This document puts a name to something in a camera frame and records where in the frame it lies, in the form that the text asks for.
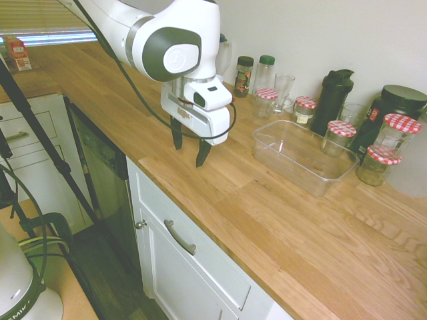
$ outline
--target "bottle cap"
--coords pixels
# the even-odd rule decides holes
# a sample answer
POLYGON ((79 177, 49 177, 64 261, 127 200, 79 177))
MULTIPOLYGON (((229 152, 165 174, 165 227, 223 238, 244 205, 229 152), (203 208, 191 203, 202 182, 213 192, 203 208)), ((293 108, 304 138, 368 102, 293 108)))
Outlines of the bottle cap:
POLYGON ((410 109, 423 108, 427 104, 427 95, 401 85, 385 85, 381 97, 410 109))
POLYGON ((353 71, 347 69, 332 70, 323 78, 322 86, 337 92, 349 93, 354 85, 353 81, 350 80, 350 76, 353 73, 353 71))
POLYGON ((421 123, 407 115, 389 113, 384 117, 384 123, 389 127, 407 133, 418 133, 422 129, 421 123))
POLYGON ((238 65, 243 65, 244 67, 252 67, 254 65, 254 59, 251 57, 246 57, 241 55, 238 59, 238 65))
POLYGON ((310 97, 301 96, 296 98, 295 101, 298 105, 307 109, 315 109, 318 106, 316 100, 310 97))
POLYGON ((260 63, 263 63, 264 65, 273 65, 274 61, 275 59, 271 55, 262 55, 260 57, 260 63))
POLYGON ((373 159, 375 159, 375 160, 377 160, 378 162, 380 162, 380 163, 383 163, 383 164, 385 164, 385 165, 397 165, 397 164, 399 164, 399 162, 401 162, 401 160, 402 160, 402 158, 401 157, 399 157, 399 158, 387 158, 387 157, 384 157, 384 156, 382 156, 382 155, 379 155, 377 152, 375 152, 373 149, 372 149, 372 146, 370 145, 369 147, 368 147, 368 154, 373 158, 373 159))
POLYGON ((227 42, 227 38, 224 34, 220 34, 220 43, 227 42))
POLYGON ((341 135, 342 137, 353 137, 356 134, 355 127, 341 120, 329 121, 328 129, 336 135, 341 135))
POLYGON ((267 100, 274 100, 277 99, 278 92, 276 90, 270 89, 270 88, 259 88, 256 91, 256 95, 258 97, 261 97, 262 99, 267 99, 267 100))

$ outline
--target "small box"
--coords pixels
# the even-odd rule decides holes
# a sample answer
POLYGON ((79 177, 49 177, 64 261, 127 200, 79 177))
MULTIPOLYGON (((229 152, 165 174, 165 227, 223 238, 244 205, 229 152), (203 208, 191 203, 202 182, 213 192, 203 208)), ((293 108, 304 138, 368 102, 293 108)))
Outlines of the small box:
POLYGON ((20 71, 31 70, 31 64, 24 42, 16 37, 4 37, 3 40, 5 42, 7 54, 14 66, 20 71))

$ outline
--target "window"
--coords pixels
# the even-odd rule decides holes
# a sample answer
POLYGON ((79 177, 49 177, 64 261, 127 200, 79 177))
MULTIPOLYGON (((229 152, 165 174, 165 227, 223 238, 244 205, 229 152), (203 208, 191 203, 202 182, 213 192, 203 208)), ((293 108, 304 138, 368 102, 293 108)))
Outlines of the window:
POLYGON ((0 0, 2 35, 18 37, 25 46, 96 40, 90 28, 57 0, 0 0))

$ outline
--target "kitchen floor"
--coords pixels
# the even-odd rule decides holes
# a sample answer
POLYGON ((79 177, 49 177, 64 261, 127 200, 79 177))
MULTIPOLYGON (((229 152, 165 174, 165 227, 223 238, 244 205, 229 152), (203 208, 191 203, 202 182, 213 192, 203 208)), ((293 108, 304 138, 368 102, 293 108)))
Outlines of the kitchen floor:
POLYGON ((140 277, 120 263, 106 234, 92 226, 74 235, 71 266, 99 319, 167 320, 157 303, 145 296, 140 277))

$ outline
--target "stainless steel dishwasher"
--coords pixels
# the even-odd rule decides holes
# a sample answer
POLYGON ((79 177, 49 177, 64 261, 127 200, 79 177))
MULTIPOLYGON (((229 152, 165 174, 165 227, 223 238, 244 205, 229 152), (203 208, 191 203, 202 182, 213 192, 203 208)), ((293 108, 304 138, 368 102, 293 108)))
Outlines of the stainless steel dishwasher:
POLYGON ((89 171, 87 184, 98 221, 124 267, 140 274, 126 156, 74 104, 65 99, 75 140, 89 171))

